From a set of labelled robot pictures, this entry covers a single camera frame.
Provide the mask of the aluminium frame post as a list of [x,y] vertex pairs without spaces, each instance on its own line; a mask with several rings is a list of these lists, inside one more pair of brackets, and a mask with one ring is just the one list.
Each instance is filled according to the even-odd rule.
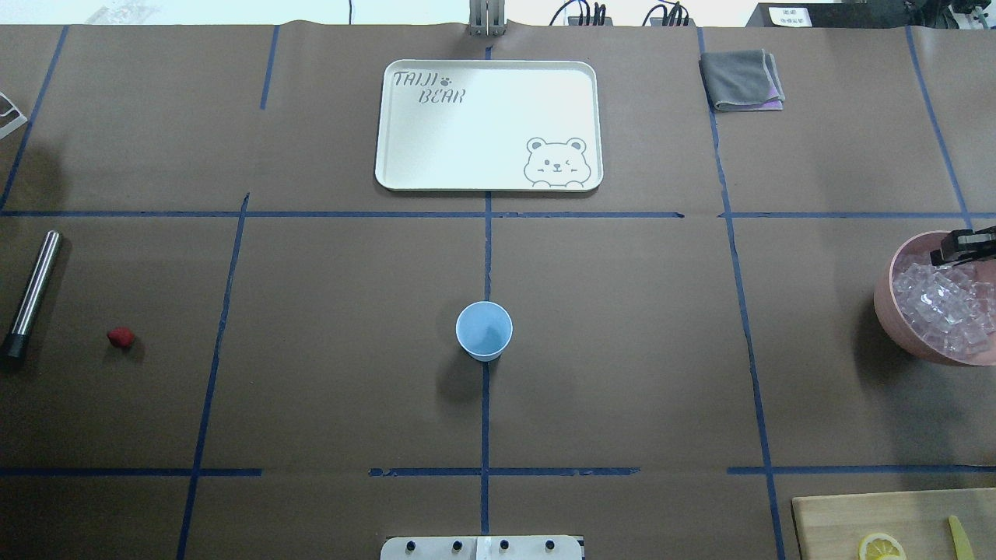
[[507,32],[505,0],[469,0],[468,34],[473,37],[500,37]]

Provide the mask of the pink bowl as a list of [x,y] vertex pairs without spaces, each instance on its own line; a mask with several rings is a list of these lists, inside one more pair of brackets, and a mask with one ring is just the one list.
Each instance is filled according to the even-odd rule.
[[995,364],[995,350],[993,348],[977,355],[969,355],[964,359],[949,357],[949,355],[926,344],[919,337],[919,334],[914,332],[914,327],[907,322],[900,312],[899,303],[892,287],[896,262],[907,253],[927,253],[939,248],[942,239],[948,234],[945,230],[919,233],[904,241],[893,252],[881,277],[875,283],[874,309],[876,318],[889,339],[914,357],[946,366],[993,366]]

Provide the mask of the white bear tray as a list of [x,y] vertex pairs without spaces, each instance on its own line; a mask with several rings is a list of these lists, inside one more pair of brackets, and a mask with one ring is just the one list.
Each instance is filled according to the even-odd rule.
[[605,174],[595,70],[583,61],[393,61],[374,174],[389,191],[594,191]]

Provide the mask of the red strawberry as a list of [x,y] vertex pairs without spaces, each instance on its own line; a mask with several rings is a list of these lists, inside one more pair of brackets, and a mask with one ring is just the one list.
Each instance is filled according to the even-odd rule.
[[114,327],[106,333],[110,346],[114,348],[131,348],[136,336],[129,327]]

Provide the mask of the lemon slices row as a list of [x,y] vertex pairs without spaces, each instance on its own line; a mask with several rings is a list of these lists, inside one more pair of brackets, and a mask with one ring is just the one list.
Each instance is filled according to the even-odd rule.
[[906,560],[906,549],[899,540],[886,533],[869,533],[861,539],[857,547],[860,560]]

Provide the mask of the grey folded cloth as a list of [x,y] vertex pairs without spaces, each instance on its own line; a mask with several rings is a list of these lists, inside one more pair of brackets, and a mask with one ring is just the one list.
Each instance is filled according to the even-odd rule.
[[700,71],[714,111],[780,111],[785,93],[774,54],[764,49],[705,52]]

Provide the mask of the steel muddler black tip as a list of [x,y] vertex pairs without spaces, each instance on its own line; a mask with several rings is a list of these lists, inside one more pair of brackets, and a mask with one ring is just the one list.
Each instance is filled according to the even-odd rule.
[[46,232],[37,254],[35,265],[28,278],[20,306],[2,343],[2,358],[22,359],[27,353],[34,330],[40,301],[59,256],[63,235],[57,230]]

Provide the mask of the blue plastic cup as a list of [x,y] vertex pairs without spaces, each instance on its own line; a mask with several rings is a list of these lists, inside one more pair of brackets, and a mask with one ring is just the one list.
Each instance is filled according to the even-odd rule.
[[513,333],[510,314],[495,302],[473,302],[459,313],[455,322],[458,344],[478,362],[500,358]]

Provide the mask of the pile of ice cubes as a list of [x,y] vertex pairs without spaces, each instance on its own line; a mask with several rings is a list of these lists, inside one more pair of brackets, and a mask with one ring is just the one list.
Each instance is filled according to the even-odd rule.
[[901,260],[892,288],[900,315],[928,347],[954,359],[994,348],[994,283],[974,263],[937,268]]

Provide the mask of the wooden cutting board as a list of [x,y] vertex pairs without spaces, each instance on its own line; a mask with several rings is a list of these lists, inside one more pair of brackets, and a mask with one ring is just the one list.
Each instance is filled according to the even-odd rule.
[[797,497],[794,528],[804,559],[857,559],[869,533],[899,540],[907,559],[956,559],[949,517],[961,520],[976,559],[992,559],[995,543],[992,487]]

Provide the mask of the yellow plastic knife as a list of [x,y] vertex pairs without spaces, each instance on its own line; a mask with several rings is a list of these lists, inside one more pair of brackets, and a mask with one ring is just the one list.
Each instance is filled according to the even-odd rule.
[[970,543],[967,532],[961,524],[960,518],[956,515],[949,517],[949,531],[951,534],[952,546],[956,553],[957,560],[974,560],[976,558],[973,546]]

